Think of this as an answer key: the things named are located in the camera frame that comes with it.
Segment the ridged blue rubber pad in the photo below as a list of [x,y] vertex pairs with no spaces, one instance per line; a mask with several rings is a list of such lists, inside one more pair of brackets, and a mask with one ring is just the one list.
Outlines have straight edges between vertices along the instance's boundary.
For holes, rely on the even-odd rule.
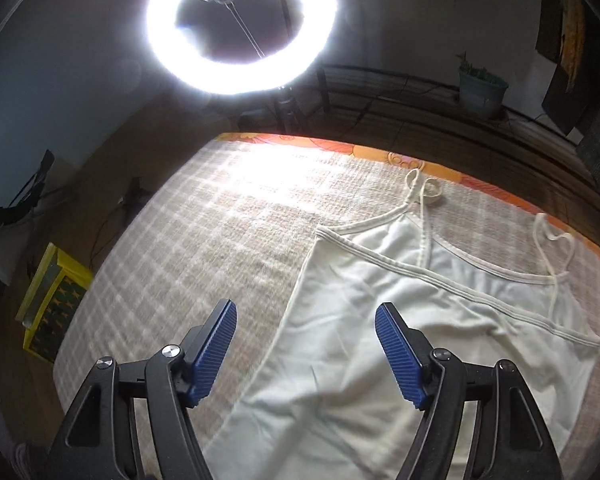
[[427,399],[422,389],[422,367],[389,311],[382,305],[376,310],[376,334],[402,396],[420,409]]
[[235,304],[229,303],[193,363],[193,384],[187,394],[193,406],[211,393],[229,343],[234,337],[237,321]]

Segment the green plant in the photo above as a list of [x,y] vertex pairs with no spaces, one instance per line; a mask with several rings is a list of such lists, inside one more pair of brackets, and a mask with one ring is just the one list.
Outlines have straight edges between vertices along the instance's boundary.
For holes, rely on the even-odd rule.
[[476,68],[471,63],[466,60],[466,52],[462,54],[456,54],[456,57],[460,60],[460,71],[464,72],[473,77],[477,77],[478,79],[482,79],[487,83],[492,84],[500,84],[500,79],[489,72],[485,67]]

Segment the potted plant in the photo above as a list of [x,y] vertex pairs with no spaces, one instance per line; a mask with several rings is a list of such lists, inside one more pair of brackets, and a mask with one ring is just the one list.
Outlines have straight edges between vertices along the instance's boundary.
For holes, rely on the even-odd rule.
[[502,106],[504,92],[509,85],[506,81],[489,72],[485,67],[476,68],[466,60],[466,52],[460,59],[460,105],[465,110],[480,117],[495,117]]

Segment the bolt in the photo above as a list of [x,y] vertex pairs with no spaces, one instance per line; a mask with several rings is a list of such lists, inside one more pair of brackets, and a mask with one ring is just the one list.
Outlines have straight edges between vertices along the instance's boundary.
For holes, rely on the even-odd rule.
[[507,359],[503,359],[502,361],[500,361],[498,366],[500,367],[500,370],[504,370],[505,372],[515,372],[516,371],[516,365]]
[[176,357],[180,353],[178,345],[167,345],[162,349],[162,355],[165,357]]
[[101,357],[100,359],[98,359],[96,361],[96,366],[100,370],[105,370],[106,368],[109,368],[112,364],[113,364],[113,357],[108,356],[108,355],[105,355],[104,357]]
[[438,361],[449,361],[451,359],[451,352],[446,348],[435,348],[433,351],[433,357]]

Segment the orange patterned border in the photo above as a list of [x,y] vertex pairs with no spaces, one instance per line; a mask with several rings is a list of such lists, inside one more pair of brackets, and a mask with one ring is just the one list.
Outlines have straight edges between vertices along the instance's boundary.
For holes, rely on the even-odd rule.
[[[511,194],[508,191],[504,191],[493,184],[487,184],[477,178],[474,178],[464,173],[460,173],[456,170],[450,170],[440,164],[433,162],[427,162],[425,160],[419,160],[407,155],[400,155],[398,153],[387,152],[385,150],[378,150],[376,148],[368,148],[366,146],[359,146],[356,144],[349,144],[348,142],[339,142],[337,140],[325,140],[325,139],[311,139],[309,137],[295,137],[295,136],[284,136],[279,134],[222,134],[218,137],[218,140],[226,141],[239,141],[239,142],[250,142],[251,144],[286,144],[288,146],[300,146],[302,148],[319,148],[327,152],[342,153],[344,155],[354,156],[355,158],[364,158],[366,160],[376,160],[378,162],[384,162],[391,166],[400,166],[402,168],[417,168],[421,163],[426,163],[427,174],[441,178],[443,180],[449,180],[462,186],[476,189],[490,196],[496,197],[503,202],[513,204],[524,211],[531,214],[541,213],[542,210],[522,200],[520,197]],[[580,240],[590,251],[597,254],[600,257],[600,247],[584,237],[579,232],[565,224],[562,220],[557,219],[554,216],[547,215],[547,220],[551,225],[561,231],[571,233],[578,240]]]

